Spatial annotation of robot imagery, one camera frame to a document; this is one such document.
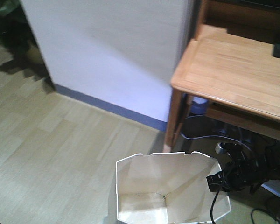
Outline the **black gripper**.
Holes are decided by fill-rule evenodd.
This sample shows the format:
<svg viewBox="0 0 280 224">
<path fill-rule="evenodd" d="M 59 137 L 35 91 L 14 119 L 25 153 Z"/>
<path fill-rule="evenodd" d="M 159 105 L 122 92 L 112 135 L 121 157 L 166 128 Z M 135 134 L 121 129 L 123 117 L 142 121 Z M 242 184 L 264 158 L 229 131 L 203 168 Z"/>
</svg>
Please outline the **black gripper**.
<svg viewBox="0 0 280 224">
<path fill-rule="evenodd" d="M 250 187 L 250 192 L 259 188 L 259 164 L 256 161 L 244 161 L 239 164 L 227 163 L 221 173 L 206 177 L 210 192 L 239 192 Z"/>
</svg>

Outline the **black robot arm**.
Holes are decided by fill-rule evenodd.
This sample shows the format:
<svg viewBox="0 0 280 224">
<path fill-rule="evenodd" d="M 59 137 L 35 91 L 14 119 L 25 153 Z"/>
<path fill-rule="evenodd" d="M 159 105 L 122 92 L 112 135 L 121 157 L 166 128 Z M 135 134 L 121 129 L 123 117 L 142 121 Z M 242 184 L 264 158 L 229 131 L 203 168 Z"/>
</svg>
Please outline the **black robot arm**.
<svg viewBox="0 0 280 224">
<path fill-rule="evenodd" d="M 231 161 L 223 170 L 206 177 L 211 192 L 239 192 L 249 187 L 253 194 L 263 183 L 280 179 L 280 140 L 250 159 L 238 144 L 218 143 L 216 152 L 228 155 Z"/>
</svg>

